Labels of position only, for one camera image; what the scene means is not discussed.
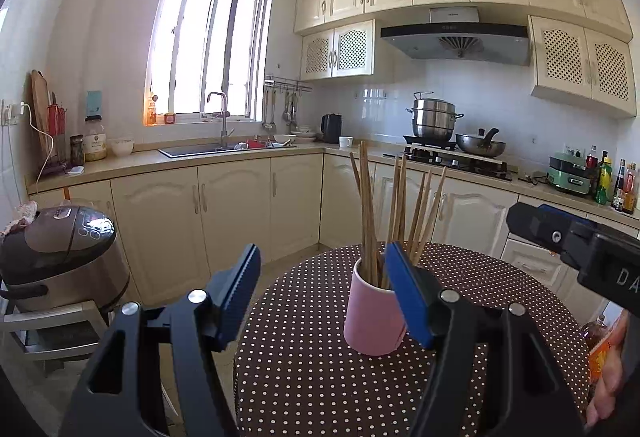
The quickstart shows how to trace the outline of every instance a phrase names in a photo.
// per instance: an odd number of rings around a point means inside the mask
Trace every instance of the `brown tablecloth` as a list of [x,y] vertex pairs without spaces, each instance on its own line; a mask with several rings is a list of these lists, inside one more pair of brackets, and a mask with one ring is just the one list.
[[[357,245],[304,261],[276,280],[249,315],[234,361],[238,428],[245,436],[406,435],[433,352],[408,335],[388,356],[353,351],[342,336]],[[479,305],[527,307],[553,350],[579,409],[587,348],[566,307],[512,265],[452,245],[429,244],[420,265]],[[478,345],[462,437],[475,434],[486,348]]]

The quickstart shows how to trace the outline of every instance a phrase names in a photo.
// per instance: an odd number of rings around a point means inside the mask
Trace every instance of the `white lettering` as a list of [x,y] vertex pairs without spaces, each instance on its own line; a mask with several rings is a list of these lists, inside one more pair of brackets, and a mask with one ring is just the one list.
[[631,284],[631,287],[629,287],[629,291],[633,289],[634,291],[638,292],[638,287],[640,287],[640,276],[638,276],[638,278],[634,280],[633,284]]
[[622,270],[620,271],[620,276],[618,277],[617,284],[618,285],[625,285],[626,281],[628,280],[628,278],[629,278],[629,272],[623,267]]

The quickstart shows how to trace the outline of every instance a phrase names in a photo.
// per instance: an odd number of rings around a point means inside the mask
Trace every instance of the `silver bolt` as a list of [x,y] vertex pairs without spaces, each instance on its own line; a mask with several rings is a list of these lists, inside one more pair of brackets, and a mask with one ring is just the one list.
[[124,314],[124,316],[132,316],[133,314],[138,312],[139,308],[140,308],[140,305],[138,305],[137,303],[127,302],[125,305],[122,306],[122,309],[120,310],[122,311],[122,314]]
[[527,309],[520,303],[512,303],[509,306],[509,312],[514,316],[523,316],[524,313],[527,312]]
[[207,292],[202,289],[194,289],[187,298],[191,303],[202,303],[207,298]]
[[460,294],[453,289],[445,289],[440,293],[440,298],[447,303],[455,303],[460,299]]

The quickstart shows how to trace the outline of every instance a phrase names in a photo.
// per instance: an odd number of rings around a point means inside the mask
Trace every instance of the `window pane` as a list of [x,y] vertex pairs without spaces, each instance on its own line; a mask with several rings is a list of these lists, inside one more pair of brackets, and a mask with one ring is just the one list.
[[229,112],[233,116],[246,113],[256,6],[257,0],[238,0],[229,64]]
[[[231,0],[218,0],[216,18],[213,22],[213,31],[211,32],[211,45],[209,47],[207,94],[211,91],[220,92],[222,89],[222,73],[225,67],[226,30],[229,23],[230,11]],[[218,110],[222,110],[222,99],[220,96],[211,96],[211,101],[204,105],[204,111],[217,112]]]
[[178,23],[181,3],[182,0],[164,0],[156,25],[154,48],[151,53],[151,85],[154,94],[158,95],[156,102],[158,114],[168,112],[169,108],[169,77],[174,52],[174,27]]
[[211,0],[187,0],[175,62],[174,112],[200,112],[202,59]]

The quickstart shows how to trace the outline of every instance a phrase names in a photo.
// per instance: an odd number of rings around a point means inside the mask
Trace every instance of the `window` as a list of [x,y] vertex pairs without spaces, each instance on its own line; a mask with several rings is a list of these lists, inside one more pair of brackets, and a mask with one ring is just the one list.
[[256,110],[255,74],[264,0],[163,0],[149,65],[156,112],[193,121],[222,110],[237,119]]

